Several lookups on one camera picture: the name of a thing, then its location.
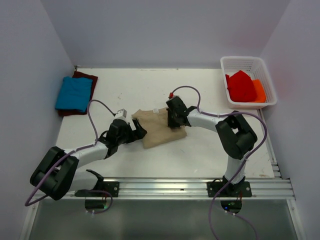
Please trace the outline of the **beige t shirt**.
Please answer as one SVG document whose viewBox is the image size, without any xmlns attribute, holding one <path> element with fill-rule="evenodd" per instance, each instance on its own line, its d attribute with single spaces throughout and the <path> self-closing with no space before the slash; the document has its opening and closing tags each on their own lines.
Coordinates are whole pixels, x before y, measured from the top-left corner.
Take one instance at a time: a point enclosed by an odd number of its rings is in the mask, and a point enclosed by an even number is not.
<svg viewBox="0 0 320 240">
<path fill-rule="evenodd" d="M 187 136 L 184 126 L 178 128 L 168 127 L 168 111 L 166 108 L 139 109 L 131 117 L 133 120 L 138 120 L 140 125 L 147 131 L 147 134 L 142 138 L 144 149 L 154 148 Z"/>
</svg>

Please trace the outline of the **blue t shirt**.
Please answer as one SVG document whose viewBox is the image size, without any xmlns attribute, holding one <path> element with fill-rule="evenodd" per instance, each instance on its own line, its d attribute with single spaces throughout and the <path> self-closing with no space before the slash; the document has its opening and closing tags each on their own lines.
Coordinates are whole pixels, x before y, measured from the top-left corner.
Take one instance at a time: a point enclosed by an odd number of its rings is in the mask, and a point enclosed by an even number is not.
<svg viewBox="0 0 320 240">
<path fill-rule="evenodd" d="M 85 77 L 63 78 L 55 103 L 56 110 L 76 110 L 84 113 L 91 97 L 93 80 Z"/>
</svg>

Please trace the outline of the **maroon t shirt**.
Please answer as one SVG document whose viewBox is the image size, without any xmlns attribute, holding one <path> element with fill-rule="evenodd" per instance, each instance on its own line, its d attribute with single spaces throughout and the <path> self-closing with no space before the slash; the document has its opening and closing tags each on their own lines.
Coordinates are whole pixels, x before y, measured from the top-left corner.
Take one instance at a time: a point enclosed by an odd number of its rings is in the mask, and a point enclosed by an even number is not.
<svg viewBox="0 0 320 240">
<path fill-rule="evenodd" d="M 92 100 L 96 84 L 98 82 L 98 77 L 94 75 L 89 75 L 80 71 L 75 71 L 73 73 L 73 76 L 71 78 L 87 78 L 92 80 L 92 87 L 91 87 L 91 95 L 90 100 Z M 79 112 L 77 110 L 57 110 L 57 113 L 60 117 L 66 117 L 66 116 L 72 116 L 72 115 L 86 115 L 87 114 L 87 108 L 85 112 Z"/>
</svg>

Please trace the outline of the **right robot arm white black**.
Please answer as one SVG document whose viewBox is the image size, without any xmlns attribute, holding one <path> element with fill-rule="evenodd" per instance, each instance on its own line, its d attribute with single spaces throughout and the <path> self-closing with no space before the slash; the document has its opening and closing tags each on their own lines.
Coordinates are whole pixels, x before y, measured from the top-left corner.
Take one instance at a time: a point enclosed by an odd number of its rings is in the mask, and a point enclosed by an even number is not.
<svg viewBox="0 0 320 240">
<path fill-rule="evenodd" d="M 209 187 L 219 195 L 234 197 L 245 183 L 245 157 L 253 150 L 258 140 L 249 123 L 234 111 L 226 116 L 202 113 L 196 106 L 186 107 L 179 96 L 166 101 L 168 127 L 199 127 L 218 134 L 222 148 L 228 156 L 222 186 L 212 182 Z"/>
</svg>

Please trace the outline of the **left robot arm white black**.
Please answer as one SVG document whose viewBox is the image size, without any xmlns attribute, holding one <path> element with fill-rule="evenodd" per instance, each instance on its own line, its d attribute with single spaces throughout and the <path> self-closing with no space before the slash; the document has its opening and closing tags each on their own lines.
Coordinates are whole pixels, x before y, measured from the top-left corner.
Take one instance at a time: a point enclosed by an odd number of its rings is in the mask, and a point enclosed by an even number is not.
<svg viewBox="0 0 320 240">
<path fill-rule="evenodd" d="M 115 119 L 109 129 L 102 132 L 97 141 L 72 150 L 51 147 L 30 177 L 35 190 L 42 191 L 53 200 L 61 199 L 72 190 L 78 168 L 114 155 L 120 145 L 143 139 L 148 133 L 137 119 L 135 129 L 122 119 Z"/>
</svg>

